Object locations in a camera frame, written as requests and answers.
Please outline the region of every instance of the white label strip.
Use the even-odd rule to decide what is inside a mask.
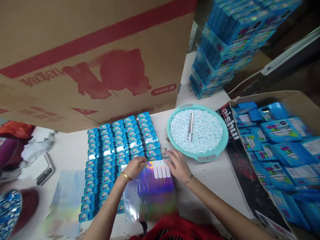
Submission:
[[[166,168],[167,177],[171,177],[169,166],[165,162],[164,167]]]
[[[154,178],[155,178],[155,179],[158,179],[159,176],[158,176],[157,164],[156,164],[156,162],[151,162],[151,163],[152,163],[152,166],[153,166]]]
[[[167,174],[166,174],[166,168],[164,166],[164,161],[163,160],[160,160],[160,166],[161,166],[161,171],[162,171],[162,177],[163,178],[166,178],[167,177]]]
[[[156,166],[157,166],[157,170],[158,170],[158,176],[159,176],[159,178],[162,178],[160,161],[156,161]]]

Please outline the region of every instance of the bangle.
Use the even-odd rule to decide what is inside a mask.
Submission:
[[[123,176],[125,176],[126,178],[128,178],[129,179],[129,181],[132,181],[132,178],[131,177],[129,177],[127,174],[125,174],[124,172],[122,172],[121,173]]]
[[[186,181],[186,183],[184,184],[184,185],[186,185],[189,181],[190,181],[190,179],[193,177],[193,174],[191,174],[191,176],[190,176],[190,178]]]

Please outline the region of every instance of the hand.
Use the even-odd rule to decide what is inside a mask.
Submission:
[[[124,173],[131,179],[136,178],[145,166],[148,165],[147,159],[145,157],[135,157],[132,159],[127,167],[124,169]]]
[[[183,159],[182,153],[177,150],[169,150],[166,152],[172,163],[168,160],[164,160],[170,168],[170,172],[178,179],[179,181],[185,183],[191,177],[191,171]]]

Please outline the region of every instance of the white table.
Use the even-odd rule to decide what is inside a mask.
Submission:
[[[176,106],[195,103],[204,105],[216,110],[230,100],[228,95],[221,91],[214,94],[210,98],[197,100],[194,93],[188,85],[188,78],[191,73],[191,65],[195,58],[195,52],[187,54],[184,70],[181,78],[181,89],[178,94]],[[151,116],[155,129],[157,131],[162,151],[165,149],[172,149],[173,146],[166,139],[167,135],[167,121],[174,110],[168,110],[161,113],[156,113]],[[88,150],[87,131],[79,131],[74,133],[57,133],[54,135],[55,142],[52,149],[48,152],[56,172],[48,179],[48,181],[41,187],[37,187],[40,194],[40,201],[38,209],[30,220],[30,222],[12,239],[66,239],[64,236],[46,237],[43,235],[42,224],[48,214],[48,209],[52,201],[52,197],[57,186],[57,182],[62,170],[84,170],[86,164],[86,155]],[[219,158],[208,163],[199,163],[194,159],[187,157],[188,165],[200,181],[202,181],[208,188],[215,192],[219,197],[236,208],[248,218],[253,218],[249,212],[246,203],[242,197],[238,183],[234,176],[233,170],[226,156],[225,151],[221,153]],[[15,181],[8,187],[15,187],[18,189],[35,186],[35,182],[26,179]],[[197,223],[219,223],[206,206],[199,201],[199,199],[191,193],[187,188],[181,184],[176,183],[176,190],[179,202],[179,213],[181,216]],[[81,224],[80,232],[83,232],[89,227],[91,222]],[[150,229],[154,223],[148,223]],[[126,222],[124,214],[117,214],[113,226],[111,237],[119,237],[117,239],[125,239],[125,237],[138,235],[143,233],[140,223]]]

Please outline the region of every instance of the woman's right hand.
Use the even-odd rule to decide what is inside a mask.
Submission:
[[[182,153],[177,150],[169,150],[166,152],[172,162],[164,160],[169,166],[170,172],[182,183],[185,183],[188,179],[191,178],[191,171],[183,159]]]

